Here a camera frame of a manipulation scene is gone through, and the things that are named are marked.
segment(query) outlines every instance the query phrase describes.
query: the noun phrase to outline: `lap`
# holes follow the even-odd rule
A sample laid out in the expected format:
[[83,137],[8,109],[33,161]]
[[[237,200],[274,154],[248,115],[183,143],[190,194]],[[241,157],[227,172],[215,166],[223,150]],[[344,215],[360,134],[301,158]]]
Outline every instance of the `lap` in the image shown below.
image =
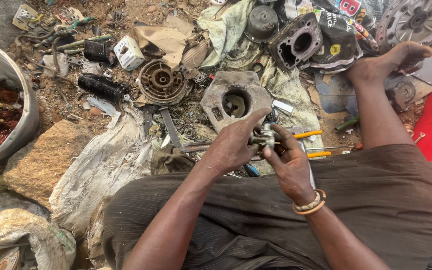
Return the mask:
[[[432,169],[410,145],[387,145],[312,162],[326,204],[370,249],[395,269],[424,268],[432,255]],[[401,159],[395,162],[396,156]],[[187,174],[132,181],[105,211],[106,259],[126,256]],[[329,269],[304,217],[276,177],[223,177],[197,219],[184,269]]]

